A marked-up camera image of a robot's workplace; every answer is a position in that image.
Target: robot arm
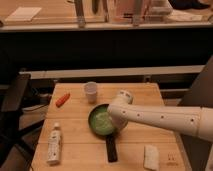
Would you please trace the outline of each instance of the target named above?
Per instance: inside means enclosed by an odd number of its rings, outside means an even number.
[[[213,109],[131,105],[132,95],[119,91],[109,104],[108,113],[118,129],[128,121],[177,131],[213,142]]]

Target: small white cup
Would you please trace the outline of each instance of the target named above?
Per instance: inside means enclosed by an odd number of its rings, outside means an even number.
[[[98,86],[96,82],[87,82],[84,85],[84,92],[89,103],[95,103],[98,95]]]

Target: frying pan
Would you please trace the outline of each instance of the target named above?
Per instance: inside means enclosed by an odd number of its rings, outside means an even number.
[[[96,106],[90,112],[88,123],[94,134],[100,138],[105,138],[108,161],[116,162],[117,152],[115,146],[115,134],[117,133],[117,130],[110,121],[107,107],[108,104]]]

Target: wooden tabletop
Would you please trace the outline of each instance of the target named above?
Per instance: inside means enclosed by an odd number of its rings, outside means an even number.
[[[46,114],[45,123],[36,148],[32,167],[35,171],[141,171],[143,167],[144,146],[157,146],[160,155],[160,170],[187,170],[182,150],[175,134],[147,125],[128,123],[116,137],[118,162],[108,163],[105,140],[95,136],[88,126],[89,112],[97,105],[109,103],[117,91],[125,89],[134,95],[133,104],[164,105],[154,83],[98,83],[98,100],[88,104],[83,84],[57,84]],[[70,99],[61,107],[56,100],[70,92]],[[61,163],[49,166],[46,163],[48,138],[55,122],[60,123],[62,131]]]
[[[105,30],[105,29],[135,29],[132,23],[118,22],[115,20],[115,1],[107,0],[109,21],[105,22],[105,13],[103,10],[102,1],[99,4],[99,10],[96,14],[92,12],[92,0],[83,0],[84,15],[86,26],[84,30]],[[26,30],[79,30],[75,6],[67,0],[0,0],[0,20],[4,23],[1,31],[26,31]],[[40,7],[41,11],[30,21],[7,21],[5,20],[18,7]],[[192,14],[202,15],[200,22],[175,22],[175,21],[146,21],[141,23],[138,28],[177,28],[177,27],[197,27],[209,26],[212,24],[208,18],[213,14],[210,8],[205,10],[189,10]]]

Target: bottle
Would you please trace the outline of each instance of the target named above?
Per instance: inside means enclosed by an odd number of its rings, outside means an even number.
[[[59,123],[54,124],[48,142],[47,163],[57,165],[60,163],[61,155],[61,130]]]

